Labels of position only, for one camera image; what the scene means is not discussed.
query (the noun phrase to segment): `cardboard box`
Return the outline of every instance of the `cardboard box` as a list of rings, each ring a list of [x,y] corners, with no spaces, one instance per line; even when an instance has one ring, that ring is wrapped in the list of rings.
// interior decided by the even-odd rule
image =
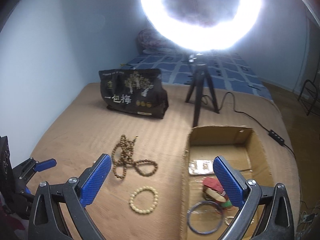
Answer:
[[[259,185],[273,187],[273,178],[265,158],[265,151],[253,129],[235,126],[200,126],[189,134],[182,160],[182,209],[180,238],[183,240],[218,239],[227,228],[224,223],[218,231],[210,235],[198,235],[187,225],[188,210],[199,201],[203,201],[202,180],[210,175],[190,175],[189,162],[195,160],[213,160],[222,155],[230,165],[240,170],[246,179],[255,179]],[[252,223],[243,239],[250,239],[262,213],[259,206]],[[224,218],[234,216],[238,208],[224,212]],[[209,231],[219,222],[216,212],[192,214],[192,225],[199,231]]]

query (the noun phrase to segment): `black tripod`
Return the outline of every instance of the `black tripod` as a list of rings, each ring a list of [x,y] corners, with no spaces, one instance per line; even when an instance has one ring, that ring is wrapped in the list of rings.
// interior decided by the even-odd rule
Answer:
[[[196,101],[195,101],[195,112],[193,116],[193,125],[192,127],[195,127],[198,125],[199,115],[200,115],[200,108],[201,108],[201,99],[203,96],[203,84],[204,84],[204,78],[207,80],[207,84],[210,90],[211,98],[212,98],[212,104],[213,104],[213,111],[215,113],[219,113],[218,104],[217,104],[217,98],[216,94],[214,93],[214,86],[212,83],[212,79],[210,76],[210,73],[208,71],[208,66],[206,64],[198,64],[196,65],[196,70],[193,73],[192,81],[190,84],[190,88],[186,97],[186,103],[189,102],[190,97],[192,95],[192,92],[194,88],[196,87]]]

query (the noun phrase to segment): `glowing ring light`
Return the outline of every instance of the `glowing ring light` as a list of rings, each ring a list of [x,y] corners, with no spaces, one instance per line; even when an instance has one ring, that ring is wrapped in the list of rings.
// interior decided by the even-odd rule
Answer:
[[[227,49],[254,25],[261,0],[239,0],[235,17],[213,27],[201,27],[169,17],[162,0],[141,0],[143,10],[153,26],[181,47],[196,51]]]

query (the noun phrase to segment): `mattress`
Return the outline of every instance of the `mattress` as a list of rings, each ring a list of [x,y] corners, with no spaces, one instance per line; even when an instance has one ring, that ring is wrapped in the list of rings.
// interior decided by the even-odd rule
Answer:
[[[111,172],[93,204],[86,209],[106,239],[179,239],[181,157],[192,125],[194,104],[184,102],[188,86],[164,85],[164,88],[168,93],[169,108],[163,119],[154,119],[107,110],[100,95],[100,84],[87,85],[34,149],[32,157],[36,160],[55,158],[57,166],[37,173],[28,183],[31,191],[35,193],[39,182],[44,180],[52,185],[79,176],[102,153],[111,154],[122,134],[129,139],[139,136],[133,159],[156,161],[157,172],[142,177],[134,168],[128,168],[124,180],[117,179]],[[219,103],[225,92],[216,90]],[[247,93],[234,94],[239,111],[252,115],[262,125],[276,131],[291,146],[281,114],[273,102]],[[273,183],[282,182],[287,188],[297,226],[300,190],[298,169],[292,154],[269,137],[254,120],[233,112],[231,97],[227,97],[220,114],[203,106],[199,125],[246,126],[256,131],[266,152]],[[159,195],[159,204],[150,215],[139,215],[128,204],[130,194],[143,186],[154,187]],[[151,195],[143,193],[135,204],[149,208],[151,199]],[[74,239],[79,239],[65,205],[62,209]]]
[[[208,69],[215,88],[248,93],[272,100],[252,68],[237,53],[214,53],[208,56]],[[159,68],[164,84],[189,85],[192,73],[183,54],[141,54],[122,68]]]

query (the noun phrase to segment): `black bag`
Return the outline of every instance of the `black bag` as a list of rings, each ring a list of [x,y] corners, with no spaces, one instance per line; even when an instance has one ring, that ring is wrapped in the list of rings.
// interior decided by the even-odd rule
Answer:
[[[102,70],[99,76],[108,109],[163,118],[169,104],[160,69]]]

